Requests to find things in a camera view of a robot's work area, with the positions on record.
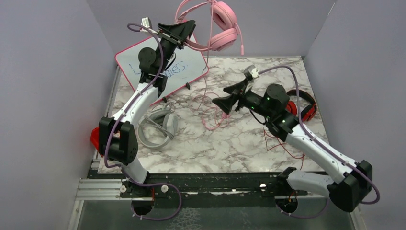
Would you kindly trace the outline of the grey white headphones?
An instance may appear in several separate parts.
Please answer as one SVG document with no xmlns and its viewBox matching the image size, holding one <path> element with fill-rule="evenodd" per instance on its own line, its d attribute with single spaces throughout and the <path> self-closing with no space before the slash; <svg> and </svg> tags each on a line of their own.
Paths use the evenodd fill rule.
<svg viewBox="0 0 406 230">
<path fill-rule="evenodd" d="M 162 143 L 154 143 L 147 139 L 144 134 L 144 126 L 151 125 L 156 128 L 162 134 L 165 135 L 165 139 Z M 168 145 L 175 137 L 178 131 L 178 116 L 170 109 L 164 107 L 151 111 L 150 115 L 144 115 L 140 120 L 137 134 L 140 142 L 147 148 L 158 150 Z"/>
</svg>

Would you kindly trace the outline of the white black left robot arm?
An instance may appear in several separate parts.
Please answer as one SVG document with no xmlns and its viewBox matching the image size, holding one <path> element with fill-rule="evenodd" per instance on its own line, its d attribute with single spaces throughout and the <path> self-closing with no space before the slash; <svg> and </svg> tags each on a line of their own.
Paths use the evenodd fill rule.
<svg viewBox="0 0 406 230">
<path fill-rule="evenodd" d="M 119 167 L 133 181 L 132 190 L 140 197 L 148 195 L 151 185 L 146 181 L 148 171 L 136 156 L 138 141 L 135 125 L 164 92 L 167 77 L 163 72 L 169 59 L 176 49 L 184 48 L 195 27 L 195 20 L 177 24 L 160 23 L 157 31 L 137 23 L 127 25 L 133 32 L 149 33 L 158 46 L 156 49 L 145 47 L 139 51 L 141 76 L 138 88 L 117 113 L 99 120 L 98 152 L 107 168 Z"/>
</svg>

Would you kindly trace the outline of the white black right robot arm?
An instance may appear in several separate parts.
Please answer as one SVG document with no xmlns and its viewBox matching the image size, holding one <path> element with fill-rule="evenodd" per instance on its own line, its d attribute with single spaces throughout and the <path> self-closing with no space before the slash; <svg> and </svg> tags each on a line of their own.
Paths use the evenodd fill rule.
<svg viewBox="0 0 406 230">
<path fill-rule="evenodd" d="M 270 84 L 263 96 L 248 89 L 248 81 L 225 87 L 229 95 L 212 100 L 224 113 L 247 108 L 264 117 L 269 132 L 311 158 L 325 170 L 326 175 L 304 172 L 290 167 L 276 182 L 277 191 L 288 195 L 302 190 L 322 195 L 339 209 L 352 212 L 372 190 L 372 165 L 366 160 L 356 161 L 331 147 L 313 134 L 298 117 L 287 109 L 290 97 L 280 84 Z"/>
</svg>

